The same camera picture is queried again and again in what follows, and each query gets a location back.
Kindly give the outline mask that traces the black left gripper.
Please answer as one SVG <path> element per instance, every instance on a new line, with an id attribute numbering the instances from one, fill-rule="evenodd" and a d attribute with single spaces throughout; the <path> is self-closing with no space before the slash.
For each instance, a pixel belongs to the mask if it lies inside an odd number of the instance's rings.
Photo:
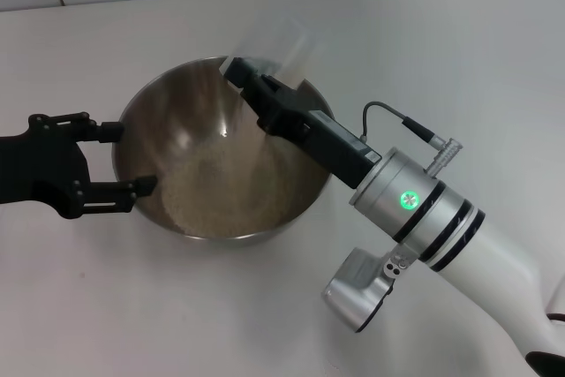
<path id="1" fill-rule="evenodd" d="M 156 176 L 90 182 L 87 160 L 75 141 L 118 143 L 124 133 L 120 122 L 97 124 L 88 113 L 79 112 L 62 116 L 33 114 L 28 123 L 30 129 L 26 132 L 1 138 L 3 204 L 37 201 L 65 219 L 83 214 L 129 213 L 157 186 Z"/>

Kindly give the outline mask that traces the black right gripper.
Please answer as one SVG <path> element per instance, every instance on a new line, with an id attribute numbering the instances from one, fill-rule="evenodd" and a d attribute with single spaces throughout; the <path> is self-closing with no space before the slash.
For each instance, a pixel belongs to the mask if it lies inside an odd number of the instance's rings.
<path id="1" fill-rule="evenodd" d="M 265 133 L 286 139 L 350 188 L 360 185 L 382 156 L 324 111 L 320 96 L 286 87 L 235 57 L 223 74 L 258 116 Z"/>

